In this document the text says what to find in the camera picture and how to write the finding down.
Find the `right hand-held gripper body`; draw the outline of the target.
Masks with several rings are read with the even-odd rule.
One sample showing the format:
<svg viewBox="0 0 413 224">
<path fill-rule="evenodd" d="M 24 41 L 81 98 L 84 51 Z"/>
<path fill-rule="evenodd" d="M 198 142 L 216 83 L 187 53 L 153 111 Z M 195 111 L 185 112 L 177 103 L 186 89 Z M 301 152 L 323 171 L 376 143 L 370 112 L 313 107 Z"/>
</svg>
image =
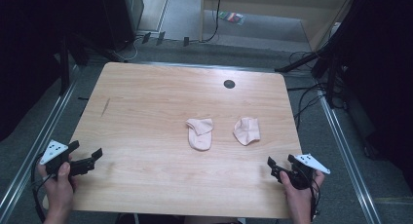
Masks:
<svg viewBox="0 0 413 224">
<path fill-rule="evenodd" d="M 296 161 L 291 163 L 291 170 L 287 170 L 286 173 L 290 183 L 295 189 L 304 190 L 309 188 L 312 185 L 315 170 L 330 174 L 330 170 L 311 154 L 297 155 L 294 157 Z"/>
</svg>

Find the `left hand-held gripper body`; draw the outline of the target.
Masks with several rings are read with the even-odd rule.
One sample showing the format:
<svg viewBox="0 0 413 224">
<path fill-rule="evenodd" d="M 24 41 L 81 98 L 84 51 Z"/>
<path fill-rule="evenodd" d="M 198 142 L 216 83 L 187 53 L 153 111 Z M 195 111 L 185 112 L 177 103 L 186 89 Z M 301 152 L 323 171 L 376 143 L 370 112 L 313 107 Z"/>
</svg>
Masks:
<svg viewBox="0 0 413 224">
<path fill-rule="evenodd" d="M 70 164 L 70 176 L 83 175 L 94 169 L 95 161 L 92 156 L 79 161 L 70 161 L 69 155 L 72 152 L 67 151 L 68 145 L 55 140 L 50 141 L 40 160 L 40 164 L 46 167 L 47 175 L 57 175 L 64 162 Z"/>
</svg>

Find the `dark cabinet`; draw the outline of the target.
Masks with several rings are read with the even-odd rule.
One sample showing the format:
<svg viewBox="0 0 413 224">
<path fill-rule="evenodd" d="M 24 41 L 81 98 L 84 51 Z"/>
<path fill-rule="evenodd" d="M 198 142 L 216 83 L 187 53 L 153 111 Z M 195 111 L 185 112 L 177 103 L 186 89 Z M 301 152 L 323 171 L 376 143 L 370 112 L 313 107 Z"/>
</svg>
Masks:
<svg viewBox="0 0 413 224">
<path fill-rule="evenodd" d="M 121 51 L 135 38 L 143 0 L 70 0 L 76 31 L 99 47 Z"/>
</svg>

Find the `colourful packet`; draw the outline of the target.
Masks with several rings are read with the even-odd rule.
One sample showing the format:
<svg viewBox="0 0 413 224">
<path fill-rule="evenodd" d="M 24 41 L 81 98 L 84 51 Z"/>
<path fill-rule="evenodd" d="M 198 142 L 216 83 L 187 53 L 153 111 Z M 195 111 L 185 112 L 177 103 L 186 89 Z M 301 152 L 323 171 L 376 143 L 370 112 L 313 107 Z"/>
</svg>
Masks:
<svg viewBox="0 0 413 224">
<path fill-rule="evenodd" d="M 218 17 L 225 21 L 242 25 L 244 23 L 244 16 L 233 12 L 219 12 Z"/>
</svg>

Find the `pink sock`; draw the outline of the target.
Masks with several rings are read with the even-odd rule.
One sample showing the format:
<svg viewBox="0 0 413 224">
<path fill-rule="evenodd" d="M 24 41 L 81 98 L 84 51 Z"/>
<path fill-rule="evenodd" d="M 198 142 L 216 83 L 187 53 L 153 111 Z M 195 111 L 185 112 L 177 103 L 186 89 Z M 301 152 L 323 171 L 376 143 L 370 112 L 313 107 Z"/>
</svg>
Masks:
<svg viewBox="0 0 413 224">
<path fill-rule="evenodd" d="M 250 117 L 240 118 L 234 126 L 233 135 L 243 146 L 260 140 L 261 134 L 258 119 Z"/>
<path fill-rule="evenodd" d="M 207 151 L 212 142 L 212 119 L 188 119 L 188 142 L 191 148 L 198 151 Z"/>
</svg>

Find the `person's left hand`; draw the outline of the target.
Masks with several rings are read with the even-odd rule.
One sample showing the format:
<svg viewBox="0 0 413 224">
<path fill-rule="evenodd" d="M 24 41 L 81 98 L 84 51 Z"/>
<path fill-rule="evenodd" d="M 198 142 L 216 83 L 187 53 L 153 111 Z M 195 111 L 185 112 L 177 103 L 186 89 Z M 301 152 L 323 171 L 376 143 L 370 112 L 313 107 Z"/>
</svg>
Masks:
<svg viewBox="0 0 413 224">
<path fill-rule="evenodd" d="M 73 184 L 69 182 L 70 164 L 63 163 L 57 180 L 50 178 L 44 183 L 49 202 L 47 216 L 70 216 L 73 209 Z"/>
</svg>

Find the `metal floor rail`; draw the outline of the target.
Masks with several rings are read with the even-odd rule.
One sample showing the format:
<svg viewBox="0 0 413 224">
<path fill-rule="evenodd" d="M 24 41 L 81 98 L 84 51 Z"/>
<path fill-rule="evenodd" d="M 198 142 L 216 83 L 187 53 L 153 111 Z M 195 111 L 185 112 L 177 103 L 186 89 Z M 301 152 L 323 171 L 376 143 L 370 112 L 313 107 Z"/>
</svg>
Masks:
<svg viewBox="0 0 413 224">
<path fill-rule="evenodd" d="M 28 151 L 22 161 L 16 176 L 9 184 L 7 190 L 0 202 L 0 224 L 7 224 L 13 210 L 15 209 L 21 194 L 26 187 L 31 187 L 30 175 L 32 166 L 37 165 L 36 157 L 45 150 L 51 135 L 55 130 L 57 122 L 60 119 L 72 93 L 77 85 L 84 67 L 74 65 L 70 69 L 69 86 L 63 94 L 60 94 L 54 102 L 53 108 L 48 112 L 47 119 L 44 121 L 42 128 L 36 135 L 36 138 L 29 143 Z"/>
<path fill-rule="evenodd" d="M 327 122 L 332 130 L 333 137 L 340 151 L 341 158 L 350 177 L 358 203 L 360 204 L 367 224 L 383 224 L 335 111 L 329 106 L 324 96 L 321 98 L 320 103 Z"/>
</svg>

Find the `black metal stand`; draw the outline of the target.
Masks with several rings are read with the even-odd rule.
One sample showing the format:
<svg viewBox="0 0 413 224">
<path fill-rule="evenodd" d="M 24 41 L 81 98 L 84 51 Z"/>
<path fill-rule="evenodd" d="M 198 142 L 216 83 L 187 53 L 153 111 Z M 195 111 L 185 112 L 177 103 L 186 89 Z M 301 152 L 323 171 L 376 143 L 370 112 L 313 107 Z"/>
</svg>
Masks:
<svg viewBox="0 0 413 224">
<path fill-rule="evenodd" d="M 69 33 L 63 35 L 60 40 L 59 51 L 60 95 L 63 95 L 68 90 L 70 84 L 69 56 L 73 56 L 76 64 L 87 65 L 88 56 L 85 51 L 86 47 L 92 49 L 101 56 L 104 56 L 110 61 L 123 61 L 123 59 L 119 56 L 110 54 L 98 44 L 80 34 Z"/>
<path fill-rule="evenodd" d="M 287 73 L 310 61 L 316 60 L 317 62 L 312 68 L 311 74 L 314 78 L 318 79 L 321 78 L 324 73 L 327 73 L 326 100 L 329 106 L 333 107 L 334 104 L 332 98 L 336 75 L 338 74 L 344 54 L 348 50 L 348 43 L 351 37 L 355 34 L 360 12 L 362 11 L 365 2 L 366 0 L 353 1 L 350 10 L 345 15 L 341 25 L 320 49 L 283 68 L 276 68 L 275 71 Z"/>
</svg>

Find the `light wooden shelf unit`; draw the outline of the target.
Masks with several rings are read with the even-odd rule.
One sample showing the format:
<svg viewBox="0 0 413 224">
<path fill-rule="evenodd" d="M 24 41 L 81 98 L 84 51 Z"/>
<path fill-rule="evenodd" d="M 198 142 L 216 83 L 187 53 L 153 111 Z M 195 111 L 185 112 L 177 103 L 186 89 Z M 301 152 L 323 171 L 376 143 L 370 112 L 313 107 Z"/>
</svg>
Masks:
<svg viewBox="0 0 413 224">
<path fill-rule="evenodd" d="M 300 19 L 312 51 L 322 47 L 327 35 L 350 9 L 352 0 L 201 0 L 199 40 L 203 39 L 205 10 L 220 9 L 258 16 Z"/>
</svg>

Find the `person's right hand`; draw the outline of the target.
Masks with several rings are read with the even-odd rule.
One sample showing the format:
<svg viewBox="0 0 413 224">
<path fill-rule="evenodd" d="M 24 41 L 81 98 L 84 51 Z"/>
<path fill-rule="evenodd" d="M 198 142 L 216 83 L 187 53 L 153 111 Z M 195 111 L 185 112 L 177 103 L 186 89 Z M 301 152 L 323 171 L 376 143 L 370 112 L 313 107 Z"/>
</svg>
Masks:
<svg viewBox="0 0 413 224">
<path fill-rule="evenodd" d="M 282 171 L 280 173 L 282 185 L 284 187 L 284 194 L 287 205 L 289 207 L 289 214 L 291 220 L 311 220 L 313 215 L 312 200 L 319 194 L 319 189 L 325 179 L 324 174 L 321 171 L 315 171 L 315 177 L 313 181 L 312 189 L 297 190 L 290 183 L 288 175 Z"/>
</svg>

